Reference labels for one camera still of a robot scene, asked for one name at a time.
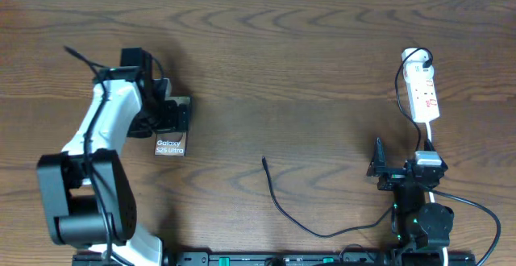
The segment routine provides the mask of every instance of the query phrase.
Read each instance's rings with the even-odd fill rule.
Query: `power strip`
[[[402,53],[402,60],[416,48],[407,48]],[[428,52],[418,50],[406,60],[403,77],[409,93],[410,113],[416,123],[428,123],[439,117],[439,106],[434,87],[434,66],[423,68],[423,63],[430,59]]]

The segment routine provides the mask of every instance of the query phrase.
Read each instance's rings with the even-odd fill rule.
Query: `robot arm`
[[[48,229],[56,244],[95,252],[107,248],[96,197],[71,192],[90,184],[83,162],[85,133],[107,94],[94,124],[89,153],[110,224],[112,257],[125,264],[161,266],[163,243],[137,224],[135,199],[119,157],[127,136],[187,131],[189,114],[177,112],[189,113],[189,107],[168,98],[169,79],[152,79],[152,56],[141,48],[123,49],[120,67],[102,68],[98,76],[93,101],[75,136],[60,154],[42,156],[38,163]]]

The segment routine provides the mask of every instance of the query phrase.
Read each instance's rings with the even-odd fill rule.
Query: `white power strip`
[[[416,48],[407,48],[402,53],[402,60]],[[409,93],[410,113],[416,123],[428,123],[439,117],[439,106],[434,87],[434,67],[423,68],[423,63],[430,59],[428,52],[418,50],[406,60],[403,77]]]

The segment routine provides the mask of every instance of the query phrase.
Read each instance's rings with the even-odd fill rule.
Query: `wooden surface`
[[[272,204],[260,158],[309,228],[376,221],[392,194],[365,176],[372,145],[380,136],[396,165],[412,153],[393,78],[402,49],[428,47],[435,146],[450,165],[439,189],[493,210],[503,228],[488,264],[516,264],[515,13],[516,0],[1,0],[0,264],[66,265],[73,254],[50,241],[35,174],[91,100],[92,75],[64,44],[108,65],[142,46],[174,93],[193,96],[187,157],[154,157],[154,139],[129,139],[122,162],[141,223],[212,251],[394,242],[387,222],[333,239],[296,228]],[[492,219],[437,199],[456,213],[451,249],[480,259]]]

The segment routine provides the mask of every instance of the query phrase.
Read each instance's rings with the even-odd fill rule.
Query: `white plastic casing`
[[[129,126],[142,108],[142,98],[135,82],[125,80],[104,81],[104,86],[108,99],[98,116],[91,135],[91,153],[95,153],[100,148],[105,148],[114,149],[121,156]],[[84,120],[82,120],[79,131],[63,147],[62,152],[69,152],[71,156],[83,154],[84,134],[100,106],[102,95],[102,86],[96,84],[94,86],[94,99]]]
[[[402,60],[416,48],[407,48],[402,53]],[[439,117],[439,106],[434,87],[434,67],[423,68],[423,63],[430,56],[419,50],[405,62],[403,77],[409,94],[410,113],[416,123],[430,122]]]
[[[104,252],[107,246],[98,244],[88,250]],[[136,223],[135,234],[125,246],[113,244],[113,252],[135,266],[161,266],[163,261],[163,242],[151,235],[145,228]]]

